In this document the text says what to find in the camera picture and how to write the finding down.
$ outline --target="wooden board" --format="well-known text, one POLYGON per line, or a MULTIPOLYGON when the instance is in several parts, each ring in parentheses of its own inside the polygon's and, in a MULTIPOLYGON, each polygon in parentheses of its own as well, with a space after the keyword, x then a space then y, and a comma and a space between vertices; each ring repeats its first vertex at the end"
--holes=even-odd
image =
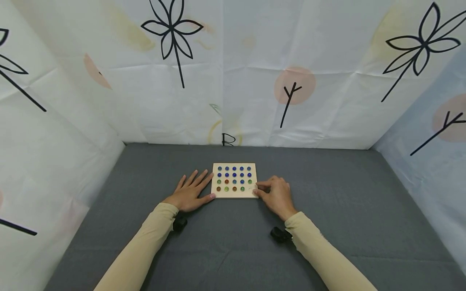
POLYGON ((253 194, 253 190, 257 188, 256 164, 216 162, 213 164, 212 172, 214 175, 212 178, 212 193, 215 193, 216 198, 258 198, 253 194))

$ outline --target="arm sleeve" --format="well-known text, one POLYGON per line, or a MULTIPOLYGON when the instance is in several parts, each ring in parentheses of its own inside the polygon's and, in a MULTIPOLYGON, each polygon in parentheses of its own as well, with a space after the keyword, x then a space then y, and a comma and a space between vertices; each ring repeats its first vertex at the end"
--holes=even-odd
POLYGON ((94 291, 138 291, 170 231, 178 209, 160 203, 118 255, 94 291))
POLYGON ((374 285, 320 233, 302 212, 285 222, 297 250, 319 273, 329 291, 376 290, 374 285))

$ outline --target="white fabric wall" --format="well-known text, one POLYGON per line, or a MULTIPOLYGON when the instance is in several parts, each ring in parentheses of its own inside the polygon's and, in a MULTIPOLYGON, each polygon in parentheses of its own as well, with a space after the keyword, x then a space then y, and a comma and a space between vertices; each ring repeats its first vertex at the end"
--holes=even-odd
POLYGON ((436 3, 3 0, 28 74, 0 71, 47 111, 0 75, 0 218, 38 232, 0 228, 0 287, 46 283, 121 141, 370 148, 462 49, 438 38, 466 41, 464 1, 436 3))
MULTIPOLYGON (((170 1, 162 2, 169 10, 170 1)), ((174 1, 174 14, 179 14, 181 3, 174 1)), ((461 0, 436 3, 442 22, 463 6, 461 0)), ((152 4, 168 21, 160 2, 152 0, 152 4)), ((87 53, 95 62, 112 88, 99 110, 111 107, 120 113, 104 112, 124 141, 220 143, 226 133, 236 138, 233 145, 368 149, 457 52, 431 54, 419 77, 408 66, 381 102, 402 71, 383 74, 403 53, 385 41, 417 35, 430 4, 423 0, 186 0, 181 19, 197 21, 204 28, 185 35, 193 59, 178 52, 185 88, 174 50, 165 60, 162 57, 162 46, 168 50, 170 42, 162 43, 162 36, 141 28, 148 20, 158 21, 149 0, 37 0, 29 9, 36 11, 36 17, 42 15, 45 28, 53 34, 47 41, 61 48, 70 74, 82 71, 82 56, 76 53, 87 53), (73 58, 62 39, 77 44, 68 50, 74 50, 73 58), (290 91, 295 81, 302 88, 292 98, 280 128, 287 103, 283 87, 290 91)), ((435 20, 426 20, 425 34, 433 30, 435 20)), ((180 27, 191 32, 196 28, 180 27)), ((159 34, 167 29, 154 23, 146 28, 159 34)), ((457 29, 452 36, 465 35, 465 29, 457 29)))
POLYGON ((380 139, 375 148, 393 168, 466 273, 466 47, 380 139))
POLYGON ((41 290, 124 145, 12 3, 0 8, 0 54, 28 74, 4 58, 0 71, 46 110, 0 76, 0 219, 37 232, 0 225, 0 290, 41 290))

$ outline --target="gray table surface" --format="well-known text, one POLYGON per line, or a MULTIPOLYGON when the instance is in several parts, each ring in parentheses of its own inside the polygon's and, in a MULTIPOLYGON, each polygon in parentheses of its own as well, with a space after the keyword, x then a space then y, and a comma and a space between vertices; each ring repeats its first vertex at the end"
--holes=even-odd
MULTIPOLYGON (((52 276, 47 291, 92 290, 183 174, 254 162, 284 177, 298 210, 379 290, 466 290, 466 279, 375 151, 128 145, 52 276)), ((210 192, 210 185, 202 195, 210 192)), ((155 256, 142 290, 326 290, 262 201, 217 199, 189 213, 155 256)))

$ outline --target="pink circle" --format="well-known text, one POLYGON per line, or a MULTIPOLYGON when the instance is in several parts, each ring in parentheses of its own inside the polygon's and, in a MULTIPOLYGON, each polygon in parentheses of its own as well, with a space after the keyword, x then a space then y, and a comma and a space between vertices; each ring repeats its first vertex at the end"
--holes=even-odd
MULTIPOLYGON (((456 117, 458 117, 456 121, 466 120, 466 94, 447 100, 437 109, 432 121, 433 131, 439 132, 445 124, 449 124, 456 117)), ((466 142, 466 123, 451 123, 439 134, 439 138, 446 142, 466 142)))
POLYGON ((285 88, 291 94, 295 82, 295 88, 301 88, 293 92, 291 105, 303 103, 314 92, 315 76, 311 71, 303 67, 288 67, 275 80, 274 94, 280 104, 288 103, 288 94, 285 88))
POLYGON ((84 66, 89 74, 89 76, 94 79, 98 84, 108 89, 112 89, 110 84, 107 82, 107 79, 99 72, 99 69, 94 64, 92 59, 89 57, 88 54, 84 55, 84 66))

